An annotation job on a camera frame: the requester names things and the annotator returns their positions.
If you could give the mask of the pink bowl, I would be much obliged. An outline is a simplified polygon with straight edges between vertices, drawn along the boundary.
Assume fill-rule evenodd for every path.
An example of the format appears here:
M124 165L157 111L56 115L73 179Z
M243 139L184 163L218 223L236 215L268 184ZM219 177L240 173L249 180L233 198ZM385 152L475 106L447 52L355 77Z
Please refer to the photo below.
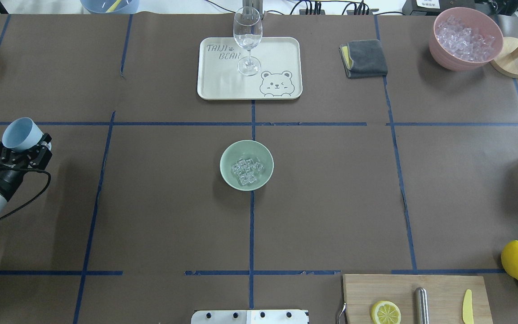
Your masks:
M479 29L479 33L482 35L494 36L496 38L493 45L495 53L486 61L469 62L455 58L449 52L447 52L436 39L435 27L437 23L446 20L449 16L455 16L462 19L463 22L469 27L477 27L477 29ZM495 59L495 57L497 57L502 49L502 39L502 31L495 20L493 20L491 17L475 9L456 7L446 9L437 16L430 33L429 50L434 60L442 67L452 71L469 71L481 67Z

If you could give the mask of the wooden cutting board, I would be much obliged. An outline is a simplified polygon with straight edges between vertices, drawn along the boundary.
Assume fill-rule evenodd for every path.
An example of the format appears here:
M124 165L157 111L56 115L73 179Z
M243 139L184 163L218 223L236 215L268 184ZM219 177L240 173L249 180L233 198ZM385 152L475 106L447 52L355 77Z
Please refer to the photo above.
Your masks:
M484 278L477 275L344 274L348 324L371 324L371 309L382 300L393 302L402 324L415 324L419 311L416 290L426 290L430 324L462 324L463 298L472 291L473 321L492 324Z

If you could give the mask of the ice cubes in green bowl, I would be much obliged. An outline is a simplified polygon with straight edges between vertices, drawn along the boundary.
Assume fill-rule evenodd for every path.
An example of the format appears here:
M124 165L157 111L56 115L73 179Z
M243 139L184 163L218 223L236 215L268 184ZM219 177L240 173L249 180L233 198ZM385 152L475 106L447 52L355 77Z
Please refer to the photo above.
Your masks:
M230 166L230 170L239 185L250 186L258 182L265 166L257 158L241 158Z

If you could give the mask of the halved lemon slice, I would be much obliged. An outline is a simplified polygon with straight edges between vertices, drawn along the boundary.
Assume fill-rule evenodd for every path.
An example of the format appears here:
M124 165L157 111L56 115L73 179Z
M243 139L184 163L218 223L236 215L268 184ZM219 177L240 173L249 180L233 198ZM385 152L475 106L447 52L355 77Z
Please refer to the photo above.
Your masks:
M400 324L402 315L399 307L388 300L376 302L370 312L373 324Z

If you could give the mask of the blue bucket at edge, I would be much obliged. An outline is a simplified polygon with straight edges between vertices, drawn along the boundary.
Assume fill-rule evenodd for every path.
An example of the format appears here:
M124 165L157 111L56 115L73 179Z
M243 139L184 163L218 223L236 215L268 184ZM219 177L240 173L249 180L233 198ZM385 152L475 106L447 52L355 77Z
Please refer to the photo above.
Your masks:
M92 14L134 14L140 0L80 0L80 4Z

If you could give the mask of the ice cubes in pink bowl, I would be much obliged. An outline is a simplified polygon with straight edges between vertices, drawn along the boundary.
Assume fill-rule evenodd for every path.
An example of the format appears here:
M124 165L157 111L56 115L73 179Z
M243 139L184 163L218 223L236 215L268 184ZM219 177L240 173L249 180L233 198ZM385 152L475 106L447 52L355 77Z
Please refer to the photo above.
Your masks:
M463 61L482 62L495 53L494 36L482 35L477 27L469 27L455 16L437 23L435 35L447 52Z

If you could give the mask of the yellow plastic knife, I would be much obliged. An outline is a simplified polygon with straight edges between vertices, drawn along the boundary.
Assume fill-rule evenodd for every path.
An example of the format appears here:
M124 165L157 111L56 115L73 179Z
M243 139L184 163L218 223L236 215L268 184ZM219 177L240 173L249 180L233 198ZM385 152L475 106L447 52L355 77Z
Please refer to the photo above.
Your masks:
M463 295L462 320L464 324L473 324L473 295L471 289L466 289Z

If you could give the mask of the green ceramic bowl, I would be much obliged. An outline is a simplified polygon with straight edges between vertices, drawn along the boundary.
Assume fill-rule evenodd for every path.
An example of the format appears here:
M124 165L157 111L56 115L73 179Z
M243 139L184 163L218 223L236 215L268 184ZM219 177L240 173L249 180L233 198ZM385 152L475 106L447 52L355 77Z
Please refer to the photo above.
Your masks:
M257 158L264 166L265 170L255 184L241 186L232 174L230 166L241 158ZM253 140L242 140L234 142L223 152L220 159L220 173L225 182L234 189L240 191L253 191L263 187L271 179L275 162L271 152L263 144Z

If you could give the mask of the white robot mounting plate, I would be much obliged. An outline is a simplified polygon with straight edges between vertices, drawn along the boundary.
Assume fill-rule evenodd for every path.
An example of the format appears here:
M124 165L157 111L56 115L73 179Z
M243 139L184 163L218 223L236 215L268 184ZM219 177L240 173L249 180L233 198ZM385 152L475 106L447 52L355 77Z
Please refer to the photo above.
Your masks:
M308 311L273 310L200 310L191 317L192 324L309 324Z

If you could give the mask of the cream bear serving tray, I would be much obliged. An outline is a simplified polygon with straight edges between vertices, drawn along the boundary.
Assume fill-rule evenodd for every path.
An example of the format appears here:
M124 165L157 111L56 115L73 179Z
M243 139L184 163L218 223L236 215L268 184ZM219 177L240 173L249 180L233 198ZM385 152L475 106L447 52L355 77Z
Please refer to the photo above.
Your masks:
M204 100L294 100L303 92L300 45L292 37L265 37L251 52L261 65L253 76L238 71L246 51L233 37L200 43L197 93Z

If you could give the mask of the grey folded cloth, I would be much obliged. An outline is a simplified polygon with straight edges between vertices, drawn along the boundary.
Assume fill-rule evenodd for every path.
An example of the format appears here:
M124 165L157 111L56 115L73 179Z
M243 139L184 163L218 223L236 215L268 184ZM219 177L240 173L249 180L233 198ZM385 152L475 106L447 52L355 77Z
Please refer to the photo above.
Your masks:
M388 67L378 39L355 40L339 46L345 75L349 79L386 76Z

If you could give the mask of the clear wine glass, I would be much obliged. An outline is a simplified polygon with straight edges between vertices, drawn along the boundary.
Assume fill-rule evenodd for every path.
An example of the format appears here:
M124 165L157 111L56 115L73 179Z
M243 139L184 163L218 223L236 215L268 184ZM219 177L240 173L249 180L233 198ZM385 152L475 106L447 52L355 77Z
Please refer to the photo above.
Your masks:
M263 37L263 25L259 11L252 6L243 6L234 14L233 37L237 45L247 52L238 62L237 69L244 76L256 75L260 61L251 55Z

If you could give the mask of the light blue plastic cup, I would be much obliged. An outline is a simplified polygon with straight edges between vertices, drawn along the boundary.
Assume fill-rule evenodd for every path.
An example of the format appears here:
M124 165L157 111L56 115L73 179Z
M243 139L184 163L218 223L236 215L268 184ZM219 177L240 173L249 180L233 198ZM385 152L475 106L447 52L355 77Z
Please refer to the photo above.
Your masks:
M22 153L36 146L43 137L44 133L31 118L22 117L5 129L2 144L6 149Z

